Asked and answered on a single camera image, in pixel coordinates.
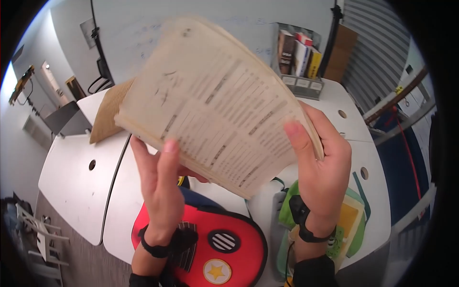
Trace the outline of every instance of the book page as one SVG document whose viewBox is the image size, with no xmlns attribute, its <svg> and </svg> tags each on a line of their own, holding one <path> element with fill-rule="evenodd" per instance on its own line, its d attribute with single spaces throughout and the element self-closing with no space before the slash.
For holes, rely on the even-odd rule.
<svg viewBox="0 0 459 287">
<path fill-rule="evenodd" d="M 249 199 L 296 161 L 283 123 L 295 118 L 309 128 L 295 97 L 253 57 L 216 30 L 180 18 L 115 121 L 158 150 L 177 139 L 184 166 Z"/>
</svg>

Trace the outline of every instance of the white table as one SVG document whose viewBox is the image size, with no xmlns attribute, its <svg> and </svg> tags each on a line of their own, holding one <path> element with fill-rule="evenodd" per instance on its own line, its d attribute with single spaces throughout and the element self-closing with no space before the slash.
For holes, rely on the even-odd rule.
<svg viewBox="0 0 459 287">
<path fill-rule="evenodd" d="M 105 91 L 77 102 L 91 124 Z M 100 143 L 88 135 L 56 137 L 43 165 L 38 187 L 60 216 L 93 245 L 102 241 L 102 229 L 111 182 L 128 133 Z M 93 170 L 90 162 L 95 160 Z"/>
<path fill-rule="evenodd" d="M 373 143 L 364 119 L 343 86 L 332 80 L 323 79 L 323 81 L 324 87 L 319 101 L 298 99 L 323 111 L 346 140 Z M 339 114 L 339 110 L 344 112 L 346 118 Z"/>
<path fill-rule="evenodd" d="M 339 83 L 326 79 L 324 82 L 325 87 L 320 101 L 301 100 L 324 111 L 337 130 L 345 133 L 344 137 L 353 148 L 352 171 L 356 171 L 360 178 L 372 212 L 362 247 L 352 258 L 343 262 L 341 267 L 345 267 L 373 252 L 389 238 L 391 230 L 389 195 L 379 155 L 358 109 Z M 338 109 L 343 110 L 347 114 L 347 118 L 342 118 L 337 111 Z M 149 147 L 149 151 L 150 153 L 156 152 L 151 147 Z M 367 180 L 363 180 L 360 175 L 361 167 L 365 167 L 369 172 Z M 279 177 L 287 186 L 290 186 L 298 179 L 297 166 L 287 167 L 279 174 Z M 241 197 L 215 184 L 203 184 L 193 178 L 190 178 L 190 185 L 192 190 L 212 199 L 227 210 L 248 216 L 245 202 Z M 350 174 L 349 186 L 358 192 L 352 174 Z M 264 232 L 268 246 L 272 198 L 280 190 L 281 184 L 278 182 L 267 183 L 262 187 L 260 193 L 249 202 L 253 219 Z M 109 253 L 129 264 L 134 255 L 131 231 L 142 203 L 140 177 L 132 150 L 128 147 L 108 204 L 103 242 Z M 279 285 L 272 278 L 269 260 L 257 286 Z"/>
</svg>

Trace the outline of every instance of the doorway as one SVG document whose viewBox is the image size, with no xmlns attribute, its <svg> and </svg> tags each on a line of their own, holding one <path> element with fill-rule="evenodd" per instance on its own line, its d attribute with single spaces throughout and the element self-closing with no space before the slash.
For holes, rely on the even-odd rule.
<svg viewBox="0 0 459 287">
<path fill-rule="evenodd" d="M 62 107 L 68 104 L 70 102 L 68 97 L 64 94 L 64 92 L 60 88 L 59 84 L 54 78 L 50 65 L 46 61 L 44 61 L 43 65 L 41 65 L 41 70 L 43 71 L 43 74 L 45 74 L 45 78 L 48 80 L 49 85 L 54 91 L 53 95 L 58 99 L 59 106 Z"/>
</svg>

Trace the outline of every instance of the hand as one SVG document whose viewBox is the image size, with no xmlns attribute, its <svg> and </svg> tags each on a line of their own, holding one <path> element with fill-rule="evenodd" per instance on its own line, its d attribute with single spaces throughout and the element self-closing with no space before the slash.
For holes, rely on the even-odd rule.
<svg viewBox="0 0 459 287">
<path fill-rule="evenodd" d="M 301 123 L 285 123 L 284 130 L 298 158 L 301 198 L 311 210 L 306 219 L 306 227 L 314 236 L 326 237 L 339 220 L 351 173 L 351 146 L 323 112 L 302 101 L 299 103 L 321 138 L 324 160 L 315 159 L 311 139 Z"/>
<path fill-rule="evenodd" d="M 155 155 L 150 154 L 145 143 L 135 136 L 131 136 L 130 143 L 139 169 L 142 196 L 150 217 L 145 240 L 149 245 L 166 246 L 182 220 L 185 208 L 182 192 L 177 187 L 178 177 L 189 175 L 200 182 L 208 180 L 180 165 L 179 144 L 175 140 L 167 140 L 162 153 L 158 151 Z"/>
</svg>

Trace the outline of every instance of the gray carpet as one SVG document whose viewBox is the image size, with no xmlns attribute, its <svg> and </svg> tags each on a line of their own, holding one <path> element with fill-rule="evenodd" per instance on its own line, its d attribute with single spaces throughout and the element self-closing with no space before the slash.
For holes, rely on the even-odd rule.
<svg viewBox="0 0 459 287">
<path fill-rule="evenodd" d="M 62 277 L 65 287 L 116 287 L 129 286 L 131 265 L 109 254 L 104 245 L 94 246 L 82 238 L 54 210 L 46 198 L 38 195 L 35 217 L 51 217 L 51 224 L 62 228 L 62 236 L 70 238 L 70 243 L 55 242 L 62 250 L 61 260 L 70 264 L 62 266 Z"/>
</svg>

